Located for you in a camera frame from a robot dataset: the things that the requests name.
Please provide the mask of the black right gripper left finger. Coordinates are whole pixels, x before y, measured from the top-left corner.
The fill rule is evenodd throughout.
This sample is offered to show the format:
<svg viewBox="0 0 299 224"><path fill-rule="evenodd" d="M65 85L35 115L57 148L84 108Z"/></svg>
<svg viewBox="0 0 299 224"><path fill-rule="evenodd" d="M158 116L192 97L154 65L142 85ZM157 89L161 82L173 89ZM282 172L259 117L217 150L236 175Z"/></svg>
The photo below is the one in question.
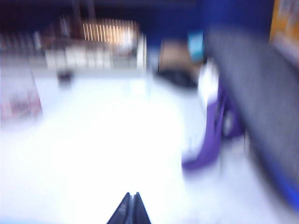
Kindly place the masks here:
<svg viewBox="0 0 299 224"><path fill-rule="evenodd" d="M133 197L129 192L125 194L120 204L108 220L107 224L131 224L132 223Z"/></svg>

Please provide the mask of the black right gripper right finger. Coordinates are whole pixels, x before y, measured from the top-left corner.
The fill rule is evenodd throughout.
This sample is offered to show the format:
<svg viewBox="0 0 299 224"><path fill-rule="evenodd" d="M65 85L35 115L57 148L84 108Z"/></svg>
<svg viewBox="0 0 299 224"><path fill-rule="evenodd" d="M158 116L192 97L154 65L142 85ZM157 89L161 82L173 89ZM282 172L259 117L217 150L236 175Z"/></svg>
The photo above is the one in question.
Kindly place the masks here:
<svg viewBox="0 0 299 224"><path fill-rule="evenodd" d="M133 203L133 223L134 224L151 224L145 206L142 202L140 194L137 192L134 195Z"/></svg>

